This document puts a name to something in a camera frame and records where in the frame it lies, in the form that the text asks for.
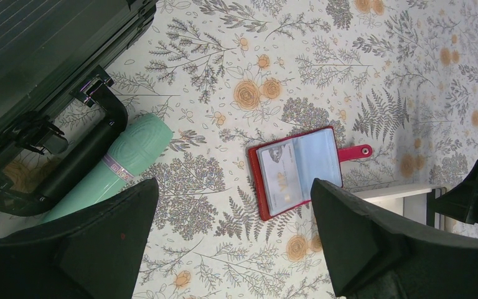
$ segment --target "mint green yoga mat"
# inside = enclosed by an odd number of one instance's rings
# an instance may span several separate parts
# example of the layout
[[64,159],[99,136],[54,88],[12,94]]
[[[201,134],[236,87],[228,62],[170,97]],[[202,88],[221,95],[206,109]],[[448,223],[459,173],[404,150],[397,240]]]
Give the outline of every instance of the mint green yoga mat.
[[52,221],[104,201],[140,175],[168,146],[173,132],[147,114],[127,128],[102,160],[42,220]]

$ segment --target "leaf pattern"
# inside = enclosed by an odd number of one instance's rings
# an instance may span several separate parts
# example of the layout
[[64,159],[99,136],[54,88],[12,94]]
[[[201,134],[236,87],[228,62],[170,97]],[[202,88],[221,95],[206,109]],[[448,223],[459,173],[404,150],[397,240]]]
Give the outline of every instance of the leaf pattern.
[[[173,132],[124,187],[160,187],[133,298],[336,298],[311,205],[260,220],[252,146],[332,126],[339,148],[373,148],[341,164],[350,192],[455,185],[478,159],[478,0],[160,0],[108,73],[129,123]],[[102,110],[54,123],[73,148]],[[35,189],[62,158],[21,153],[6,174]],[[39,217],[0,213],[0,237]]]
[[406,100],[402,101],[400,91],[395,100],[392,94],[384,89],[384,97],[379,95],[371,89],[373,100],[366,96],[367,106],[365,108],[362,103],[362,114],[358,113],[353,131],[360,131],[366,136],[371,136],[378,139],[382,133],[382,141],[385,141],[386,136],[393,140],[396,129],[400,126],[405,127],[405,123],[410,122],[410,116],[406,107]]

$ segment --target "card holder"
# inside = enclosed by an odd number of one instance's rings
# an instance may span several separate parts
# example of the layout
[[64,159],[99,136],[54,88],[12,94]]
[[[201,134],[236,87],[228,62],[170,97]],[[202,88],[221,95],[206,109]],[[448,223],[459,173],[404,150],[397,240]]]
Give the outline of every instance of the card holder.
[[303,202],[293,141],[282,141],[256,151],[271,216]]
[[[306,137],[309,135],[313,135],[315,132],[320,132],[325,130],[321,134],[323,136],[315,136],[313,139],[309,140]],[[331,180],[334,184],[338,186],[342,186],[342,176],[340,170],[340,163],[343,161],[348,161],[351,159],[359,159],[359,158],[368,158],[372,155],[373,151],[369,145],[359,145],[359,146],[352,146],[349,148],[344,149],[337,149],[336,143],[334,139],[334,130],[331,126],[316,129],[313,131],[301,133],[298,135],[289,136],[283,138],[281,140],[272,141],[270,143],[266,143],[263,145],[254,146],[252,148],[247,149],[248,153],[248,160],[250,162],[250,169],[253,175],[253,180],[255,184],[255,192],[258,200],[258,207],[261,219],[263,221],[268,221],[272,219],[274,216],[270,215],[269,207],[268,207],[268,199],[265,191],[265,185],[263,182],[263,175],[260,166],[260,160],[257,155],[257,151],[260,148],[267,147],[269,145],[274,145],[276,143],[280,143],[282,141],[292,140],[293,144],[295,145],[295,151],[299,152],[296,153],[296,159],[298,155],[300,156],[299,159],[302,161],[299,162],[300,167],[302,169],[300,175],[300,180],[304,182],[312,182],[315,177],[320,178],[327,178]],[[324,167],[319,167],[319,163],[314,161],[313,159],[309,159],[308,157],[322,157],[322,165]],[[294,209],[297,206],[306,204],[310,201],[310,188],[302,186],[301,192],[303,194],[303,202],[300,204],[293,206],[284,212],[287,212],[291,209]]]

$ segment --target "card holder strap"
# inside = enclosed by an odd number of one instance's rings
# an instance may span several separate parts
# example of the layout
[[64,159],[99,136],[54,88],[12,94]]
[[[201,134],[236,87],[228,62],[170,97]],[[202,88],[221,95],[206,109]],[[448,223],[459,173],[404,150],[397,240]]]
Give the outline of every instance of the card holder strap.
[[341,162],[369,158],[373,155],[373,148],[370,145],[351,146],[338,149],[338,160]]

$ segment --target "orange flower print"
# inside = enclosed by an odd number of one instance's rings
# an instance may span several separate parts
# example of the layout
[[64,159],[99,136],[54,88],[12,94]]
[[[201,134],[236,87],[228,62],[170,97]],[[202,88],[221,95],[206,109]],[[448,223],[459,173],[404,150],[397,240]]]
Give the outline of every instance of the orange flower print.
[[239,44],[241,44],[241,50],[248,51],[248,41],[246,38],[242,37],[239,40]]
[[371,11],[371,0],[355,0],[355,5],[362,14],[368,14]]
[[219,111],[215,112],[213,114],[214,120],[217,121],[217,125],[222,126],[224,125],[224,121],[226,120],[226,117],[222,115]]
[[279,96],[281,93],[281,84],[276,79],[272,78],[265,81],[265,84],[261,85],[259,88],[261,94],[273,100]]
[[191,274],[188,271],[182,271],[178,275],[176,275],[175,281],[173,284],[176,288],[184,288],[188,285],[191,279]]
[[233,99],[244,110],[254,110],[260,104],[260,93],[252,81],[241,81],[233,91]]
[[417,170],[422,170],[426,164],[426,158],[420,154],[415,158],[415,167]]
[[344,92],[344,94],[345,94],[344,102],[345,103],[352,102],[351,96],[348,95],[347,92]]
[[309,241],[309,248],[313,252],[320,252],[322,250],[321,240],[319,235],[312,237],[312,240]]
[[406,179],[410,178],[415,171],[415,159],[411,154],[405,154],[400,160],[400,174]]
[[235,39],[233,42],[237,45],[239,49],[241,49],[241,54],[243,54],[243,57],[245,56],[245,52],[248,51],[248,39],[243,37],[243,34],[238,36],[235,34]]
[[14,183],[12,190],[31,192],[28,188],[30,170],[23,163],[12,160],[12,162],[3,169],[3,172]]
[[307,240],[302,235],[295,235],[287,242],[286,253],[289,261],[298,262],[307,254]]
[[340,119],[345,123],[345,121],[347,120],[347,112],[345,110],[339,110],[338,109],[338,113],[336,113],[336,115],[340,116]]
[[268,69],[270,66],[270,59],[266,54],[263,54],[257,58],[257,65],[263,70]]
[[478,111],[474,110],[472,113],[472,125],[476,128],[478,128]]
[[422,140],[420,138],[415,139],[415,148],[419,149],[422,145]]
[[378,14],[379,16],[384,14],[384,2],[382,2],[382,0],[374,0],[372,5],[375,14]]
[[448,65],[450,65],[452,57],[450,54],[450,50],[448,48],[442,48],[440,56],[441,56],[441,63],[443,64],[443,66],[447,67]]
[[237,158],[237,161],[233,162],[235,165],[237,165],[237,168],[239,169],[244,169],[245,168],[245,162],[244,161],[239,161],[239,158]]
[[459,52],[457,52],[457,50],[454,50],[454,52],[452,52],[453,63],[458,64],[460,59],[461,59],[461,56],[459,55]]

